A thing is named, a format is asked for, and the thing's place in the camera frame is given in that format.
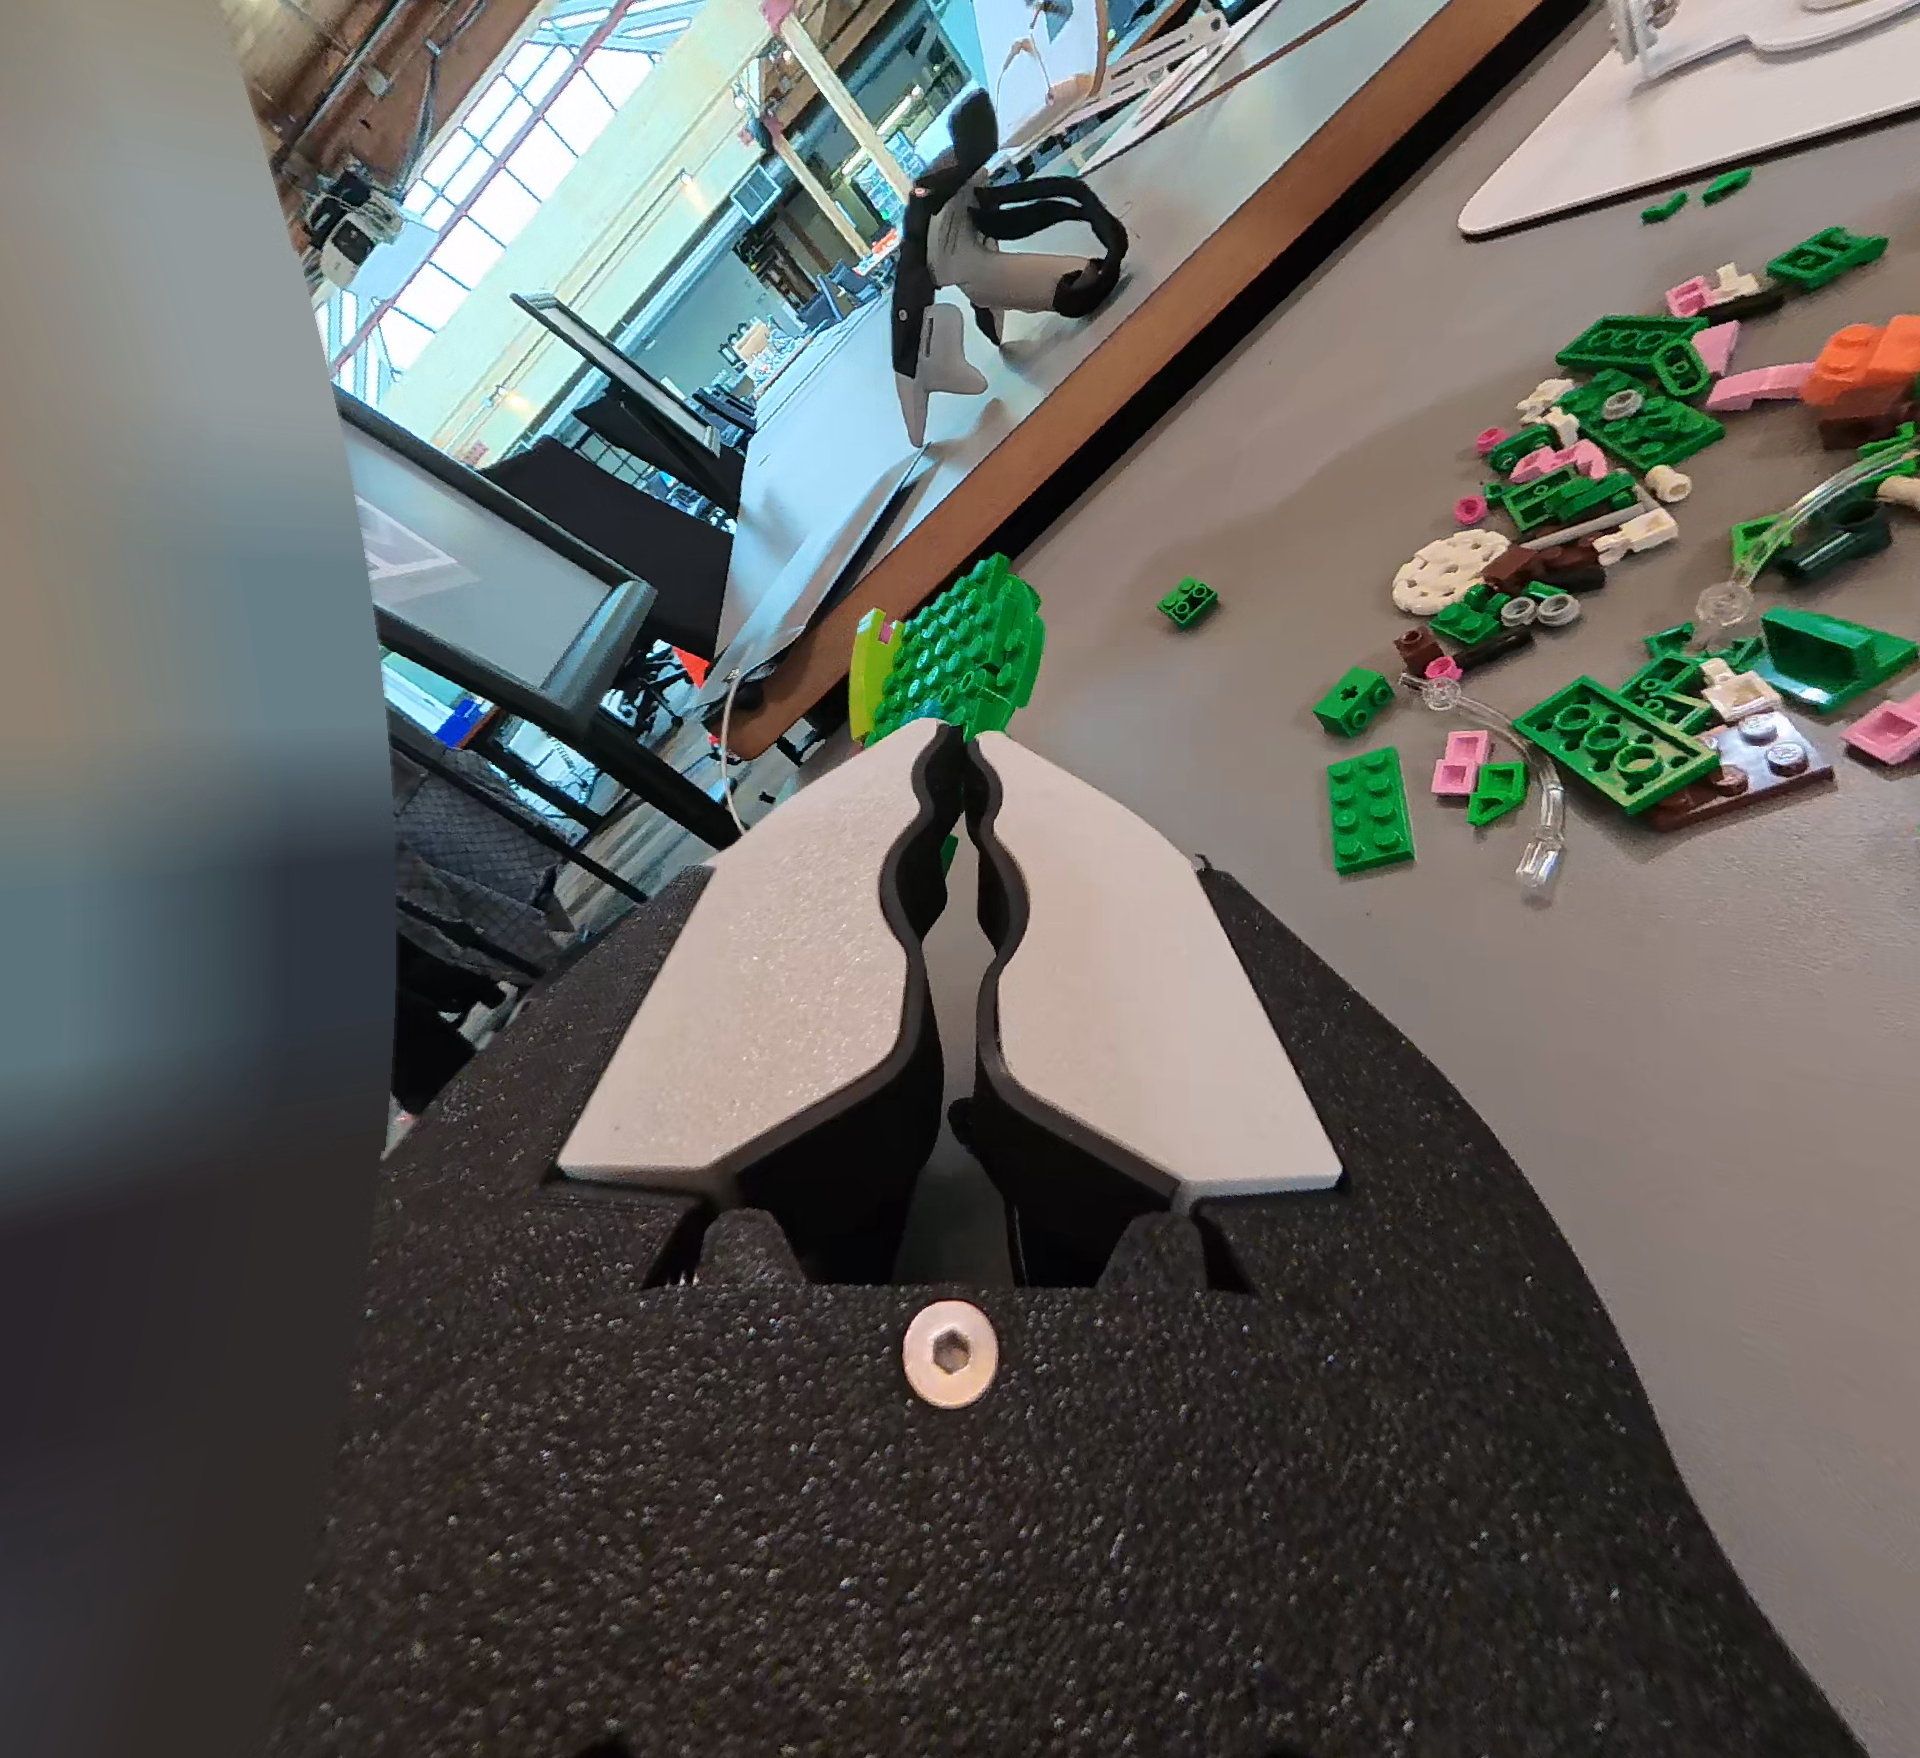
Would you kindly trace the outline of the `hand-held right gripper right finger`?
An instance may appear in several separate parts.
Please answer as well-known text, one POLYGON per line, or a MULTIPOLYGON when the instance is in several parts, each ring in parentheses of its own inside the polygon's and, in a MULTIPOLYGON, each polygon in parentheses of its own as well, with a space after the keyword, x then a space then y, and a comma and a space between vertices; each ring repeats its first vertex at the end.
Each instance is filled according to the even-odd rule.
POLYGON ((1096 1280, 1128 1227, 1337 1189, 1341 1161, 1191 858, 1006 735, 966 746, 972 1099, 1020 1280, 1096 1280))

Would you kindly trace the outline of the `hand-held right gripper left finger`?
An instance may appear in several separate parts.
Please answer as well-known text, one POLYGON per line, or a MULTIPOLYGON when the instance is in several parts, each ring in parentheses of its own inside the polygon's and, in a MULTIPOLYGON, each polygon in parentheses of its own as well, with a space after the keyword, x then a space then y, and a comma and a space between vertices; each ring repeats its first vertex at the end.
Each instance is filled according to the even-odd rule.
POLYGON ((759 1209, 816 1274, 889 1274, 944 1120, 923 937, 960 816, 962 731, 919 718, 707 858, 558 1176, 759 1209))

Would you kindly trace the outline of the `green lego plate assembly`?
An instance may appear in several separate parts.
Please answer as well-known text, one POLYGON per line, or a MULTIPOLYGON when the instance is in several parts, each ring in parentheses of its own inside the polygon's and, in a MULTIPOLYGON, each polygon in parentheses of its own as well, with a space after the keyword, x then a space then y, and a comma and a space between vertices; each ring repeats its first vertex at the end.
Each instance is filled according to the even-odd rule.
POLYGON ((852 642, 852 739, 869 746, 919 718, 971 739, 1003 734, 1030 700, 1045 636, 1039 592, 1005 555, 911 617, 865 613, 852 642))

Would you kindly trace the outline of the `cluster of green lego parts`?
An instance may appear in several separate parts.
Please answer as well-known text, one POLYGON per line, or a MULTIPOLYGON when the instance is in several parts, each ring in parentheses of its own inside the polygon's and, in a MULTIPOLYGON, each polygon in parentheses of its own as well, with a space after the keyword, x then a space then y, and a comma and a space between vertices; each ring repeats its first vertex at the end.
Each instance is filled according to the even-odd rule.
POLYGON ((1479 834, 1530 809, 1552 892, 1569 798, 1634 840, 1916 770, 1916 220, 1821 226, 1743 273, 1604 315, 1313 691, 1332 868, 1412 863, 1412 789, 1479 834))

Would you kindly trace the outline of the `black monitor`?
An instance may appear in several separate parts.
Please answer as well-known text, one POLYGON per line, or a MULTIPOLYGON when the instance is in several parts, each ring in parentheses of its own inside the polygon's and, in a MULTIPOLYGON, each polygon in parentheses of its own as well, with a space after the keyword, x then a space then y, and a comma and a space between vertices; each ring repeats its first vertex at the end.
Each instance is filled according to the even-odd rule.
POLYGON ((366 401, 332 399, 379 641, 585 744, 656 586, 366 401))

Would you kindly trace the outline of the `black and white headset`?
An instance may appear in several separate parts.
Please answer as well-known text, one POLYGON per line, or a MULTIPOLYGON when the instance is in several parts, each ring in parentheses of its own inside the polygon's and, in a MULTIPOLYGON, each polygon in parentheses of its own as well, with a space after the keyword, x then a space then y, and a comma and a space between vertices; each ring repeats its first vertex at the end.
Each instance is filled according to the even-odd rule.
POLYGON ((1011 313, 1090 318, 1118 291, 1129 249, 1123 221, 1075 178, 992 183, 1001 134, 990 98, 969 91, 950 116, 950 149, 910 188, 891 291, 891 362, 905 438, 925 444, 938 392, 986 386, 966 346, 953 288, 990 343, 1011 313))

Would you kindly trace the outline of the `white book stand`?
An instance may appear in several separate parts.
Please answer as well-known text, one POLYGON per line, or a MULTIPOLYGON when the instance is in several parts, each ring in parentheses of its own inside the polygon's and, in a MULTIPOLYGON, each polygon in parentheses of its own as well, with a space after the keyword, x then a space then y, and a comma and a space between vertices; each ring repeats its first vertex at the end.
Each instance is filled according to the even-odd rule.
POLYGON ((1910 115, 1916 0, 1677 0, 1608 50, 1459 214, 1485 240, 1910 115))

